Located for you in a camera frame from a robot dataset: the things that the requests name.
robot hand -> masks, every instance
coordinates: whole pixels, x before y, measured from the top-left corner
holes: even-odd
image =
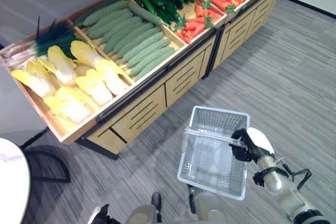
[[[311,176],[308,169],[293,173],[286,164],[285,170],[276,166],[274,149],[266,136],[255,128],[237,130],[232,138],[240,139],[247,148],[232,145],[232,151],[236,159],[250,162],[254,161],[261,169],[253,177],[255,184],[269,189],[270,194],[285,210],[287,218],[294,224],[330,224],[329,221],[317,210],[299,189]],[[294,184],[294,176],[306,173],[305,178]]]

drawer front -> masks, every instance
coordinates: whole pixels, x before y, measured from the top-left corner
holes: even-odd
[[[165,83],[167,106],[171,106],[198,81],[204,53],[205,50],[201,51]]]
[[[230,54],[232,54],[245,41],[246,34],[252,22],[255,10],[242,19],[235,25],[229,33],[227,43],[225,46],[222,61],[224,61]]]
[[[96,130],[92,135],[88,136],[88,140],[115,154],[126,147],[126,143],[115,135],[111,128]]]
[[[112,128],[129,143],[155,121],[165,109],[165,92],[164,86],[161,85],[133,107]]]

